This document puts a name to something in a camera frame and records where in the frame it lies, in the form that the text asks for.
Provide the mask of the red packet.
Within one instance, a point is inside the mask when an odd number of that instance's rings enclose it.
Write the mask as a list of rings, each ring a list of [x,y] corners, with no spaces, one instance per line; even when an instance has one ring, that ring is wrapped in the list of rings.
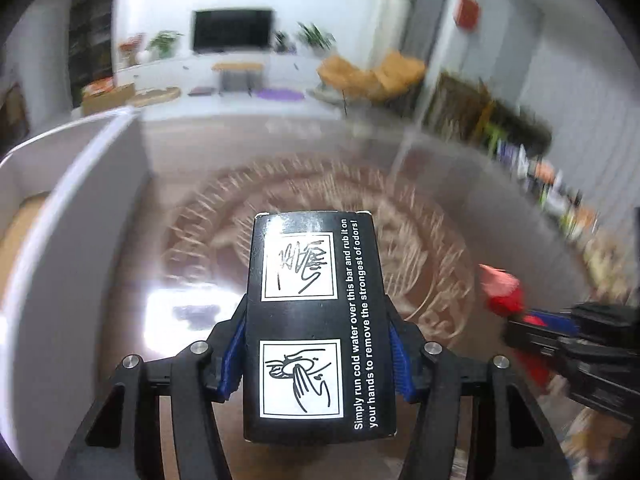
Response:
[[[519,315],[525,323],[533,326],[547,327],[547,324],[536,314],[526,314],[521,282],[512,274],[496,269],[487,264],[480,264],[480,286],[487,296],[487,307],[502,318]],[[527,375],[534,383],[546,391],[551,380],[551,372],[540,356],[516,350],[516,356],[524,365]]]

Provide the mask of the black soap bar box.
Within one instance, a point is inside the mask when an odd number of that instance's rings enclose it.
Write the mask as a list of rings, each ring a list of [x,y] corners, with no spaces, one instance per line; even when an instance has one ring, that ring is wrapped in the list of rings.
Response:
[[[247,441],[329,444],[396,434],[392,344],[370,214],[258,214],[246,299]]]

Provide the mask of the wooden dining chair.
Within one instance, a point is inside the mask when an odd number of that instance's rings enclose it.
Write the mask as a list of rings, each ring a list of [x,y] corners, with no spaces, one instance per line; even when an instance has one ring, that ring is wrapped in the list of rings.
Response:
[[[424,126],[446,142],[481,146],[487,151],[506,140],[497,120],[498,102],[483,81],[471,84],[441,73],[428,106]]]

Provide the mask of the grey curved panel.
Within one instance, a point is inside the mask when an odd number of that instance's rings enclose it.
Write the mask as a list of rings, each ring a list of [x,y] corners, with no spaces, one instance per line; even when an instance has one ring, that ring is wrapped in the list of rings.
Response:
[[[34,479],[51,479],[94,399],[96,348],[119,244],[150,164],[122,107],[17,146],[1,163],[1,226],[47,196],[1,300],[1,434]]]

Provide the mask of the orange lounge chair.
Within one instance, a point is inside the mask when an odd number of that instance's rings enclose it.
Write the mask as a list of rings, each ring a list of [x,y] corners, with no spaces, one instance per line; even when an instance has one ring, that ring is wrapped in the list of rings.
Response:
[[[384,102],[403,96],[423,80],[426,65],[399,51],[387,52],[375,68],[358,68],[339,55],[326,58],[317,70],[325,86],[335,90],[343,104],[349,99]]]

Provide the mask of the grey curtain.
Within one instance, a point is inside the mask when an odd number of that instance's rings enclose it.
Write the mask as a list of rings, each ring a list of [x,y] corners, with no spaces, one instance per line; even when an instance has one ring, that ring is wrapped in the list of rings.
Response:
[[[411,0],[401,53],[426,62],[433,50],[446,0]]]

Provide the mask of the green potted plant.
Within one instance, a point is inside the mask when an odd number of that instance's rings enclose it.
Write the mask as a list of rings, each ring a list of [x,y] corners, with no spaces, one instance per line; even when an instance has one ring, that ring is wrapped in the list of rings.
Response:
[[[149,49],[154,52],[158,58],[172,58],[178,49],[182,33],[176,30],[161,30],[150,41]]]
[[[335,44],[335,38],[329,32],[324,32],[315,24],[302,22],[298,23],[297,39],[318,56],[327,55]]]

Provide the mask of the white tv cabinet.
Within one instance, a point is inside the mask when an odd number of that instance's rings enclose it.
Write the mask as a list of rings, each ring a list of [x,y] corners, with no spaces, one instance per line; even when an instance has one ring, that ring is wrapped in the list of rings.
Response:
[[[137,91],[178,87],[183,94],[195,88],[245,91],[285,88],[306,90],[319,82],[321,58],[314,55],[246,51],[174,56],[164,60],[120,68],[116,86],[133,84]]]

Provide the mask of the wooden bench stool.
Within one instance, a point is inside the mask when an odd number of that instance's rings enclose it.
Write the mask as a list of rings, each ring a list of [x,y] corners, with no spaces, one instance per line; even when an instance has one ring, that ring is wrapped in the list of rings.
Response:
[[[227,91],[224,81],[231,75],[242,75],[246,92],[253,95],[254,79],[264,71],[265,65],[258,62],[217,62],[212,65],[212,72],[218,75],[218,94],[222,96]]]

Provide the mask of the dark glass display cabinet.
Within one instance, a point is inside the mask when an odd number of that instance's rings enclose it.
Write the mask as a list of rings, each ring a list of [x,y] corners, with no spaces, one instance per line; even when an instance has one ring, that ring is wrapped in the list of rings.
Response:
[[[72,0],[68,25],[68,74],[73,107],[88,84],[113,76],[114,0]]]

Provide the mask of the red flower vase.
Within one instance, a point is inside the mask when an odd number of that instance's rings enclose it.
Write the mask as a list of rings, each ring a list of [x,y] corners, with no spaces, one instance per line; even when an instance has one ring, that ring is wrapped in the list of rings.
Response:
[[[143,46],[143,41],[144,33],[142,32],[141,34],[135,34],[122,40],[122,42],[118,44],[118,52],[126,67],[136,66],[138,64],[137,55]]]

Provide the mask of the small dark potted plant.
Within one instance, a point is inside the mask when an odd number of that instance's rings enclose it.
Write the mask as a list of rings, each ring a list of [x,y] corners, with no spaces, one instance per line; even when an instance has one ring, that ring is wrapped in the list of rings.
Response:
[[[273,35],[273,51],[279,54],[286,53],[290,50],[290,40],[288,34],[283,30],[277,30]]]

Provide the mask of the green potted plant left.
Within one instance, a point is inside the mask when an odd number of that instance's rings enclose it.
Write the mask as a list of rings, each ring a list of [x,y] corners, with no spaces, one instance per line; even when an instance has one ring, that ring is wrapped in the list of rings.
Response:
[[[154,52],[158,58],[172,58],[178,49],[182,33],[176,30],[161,30],[150,41],[149,49]]]

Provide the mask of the black flat television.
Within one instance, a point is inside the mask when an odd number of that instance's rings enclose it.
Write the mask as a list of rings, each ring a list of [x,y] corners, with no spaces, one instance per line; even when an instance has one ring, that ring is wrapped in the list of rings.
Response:
[[[196,53],[265,50],[270,47],[273,10],[217,9],[193,14]]]

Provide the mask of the red wall decoration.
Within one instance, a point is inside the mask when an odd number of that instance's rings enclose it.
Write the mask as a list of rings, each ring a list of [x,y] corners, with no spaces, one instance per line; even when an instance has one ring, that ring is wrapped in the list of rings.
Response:
[[[472,32],[480,20],[480,4],[477,0],[459,0],[454,22],[457,28]]]

